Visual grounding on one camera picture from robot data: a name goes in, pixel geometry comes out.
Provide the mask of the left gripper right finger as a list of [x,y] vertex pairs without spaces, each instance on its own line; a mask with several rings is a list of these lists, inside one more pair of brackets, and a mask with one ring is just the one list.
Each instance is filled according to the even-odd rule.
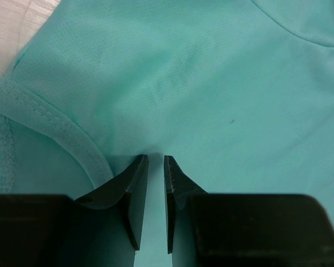
[[334,228],[302,194],[212,194],[164,158],[174,266],[334,266]]

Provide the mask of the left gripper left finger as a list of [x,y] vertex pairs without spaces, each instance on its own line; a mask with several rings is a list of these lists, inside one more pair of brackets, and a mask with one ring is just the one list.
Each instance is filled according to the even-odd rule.
[[119,175],[74,202],[59,266],[134,266],[143,228],[149,160],[137,156]]

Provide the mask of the teal t shirt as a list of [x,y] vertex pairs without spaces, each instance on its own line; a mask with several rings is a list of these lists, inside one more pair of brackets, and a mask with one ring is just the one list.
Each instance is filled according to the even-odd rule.
[[61,1],[0,73],[0,193],[79,197],[150,159],[136,266],[170,266],[163,158],[334,225],[334,1]]

